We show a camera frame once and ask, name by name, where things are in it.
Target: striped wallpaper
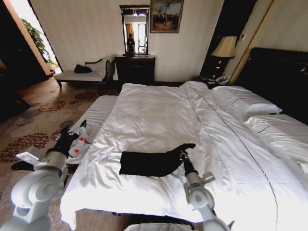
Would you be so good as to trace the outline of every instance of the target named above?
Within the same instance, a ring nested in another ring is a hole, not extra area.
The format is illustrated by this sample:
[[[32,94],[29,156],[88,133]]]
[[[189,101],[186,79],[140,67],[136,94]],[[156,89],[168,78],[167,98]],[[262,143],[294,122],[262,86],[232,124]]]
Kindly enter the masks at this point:
[[[31,0],[63,68],[124,53],[120,4],[150,0]],[[180,33],[150,34],[156,55],[156,81],[186,81],[198,76],[223,0],[185,0]]]
[[[233,74],[271,2],[272,0],[257,1],[243,30],[243,34],[246,33],[246,40],[239,41],[236,57],[229,61],[225,69],[226,75]],[[276,0],[251,45],[251,48],[253,47],[308,51],[308,0]],[[244,64],[245,62],[237,71],[236,77]]]

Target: doorway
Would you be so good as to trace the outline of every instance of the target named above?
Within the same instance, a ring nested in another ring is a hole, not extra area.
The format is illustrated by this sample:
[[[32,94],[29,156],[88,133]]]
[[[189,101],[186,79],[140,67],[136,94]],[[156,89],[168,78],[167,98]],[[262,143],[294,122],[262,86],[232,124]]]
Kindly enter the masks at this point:
[[[24,22],[30,36],[45,60],[49,70],[54,74],[62,73],[56,56],[28,0],[10,0],[19,18]]]

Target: lamp shade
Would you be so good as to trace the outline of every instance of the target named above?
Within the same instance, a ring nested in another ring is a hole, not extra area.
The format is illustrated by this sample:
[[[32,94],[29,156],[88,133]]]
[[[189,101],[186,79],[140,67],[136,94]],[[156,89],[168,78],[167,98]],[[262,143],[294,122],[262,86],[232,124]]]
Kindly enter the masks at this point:
[[[222,37],[220,43],[211,55],[216,57],[234,57],[235,42],[236,36]]]

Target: black bag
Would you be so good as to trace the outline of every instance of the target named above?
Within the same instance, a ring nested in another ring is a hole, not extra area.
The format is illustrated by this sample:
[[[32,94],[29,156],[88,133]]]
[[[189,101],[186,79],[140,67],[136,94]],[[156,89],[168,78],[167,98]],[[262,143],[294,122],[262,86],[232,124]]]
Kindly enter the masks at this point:
[[[90,73],[92,72],[91,68],[89,68],[88,66],[82,66],[77,64],[75,69],[74,69],[75,73]]]

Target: pillow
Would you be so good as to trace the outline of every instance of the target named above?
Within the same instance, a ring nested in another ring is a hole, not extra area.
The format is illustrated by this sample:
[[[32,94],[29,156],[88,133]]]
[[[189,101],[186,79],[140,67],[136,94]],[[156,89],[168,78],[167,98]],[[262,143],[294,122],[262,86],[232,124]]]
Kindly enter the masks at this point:
[[[308,126],[305,124],[284,114],[254,116],[246,124],[276,150],[308,163]]]
[[[106,68],[102,68],[101,70],[99,70],[98,74],[103,79],[106,75]]]
[[[237,113],[243,116],[244,121],[251,116],[275,114],[282,111],[276,105],[242,87],[218,86],[213,90],[231,104]]]
[[[101,71],[102,69],[106,68],[106,58],[102,58],[98,63],[85,63],[85,66],[91,68],[92,71]]]

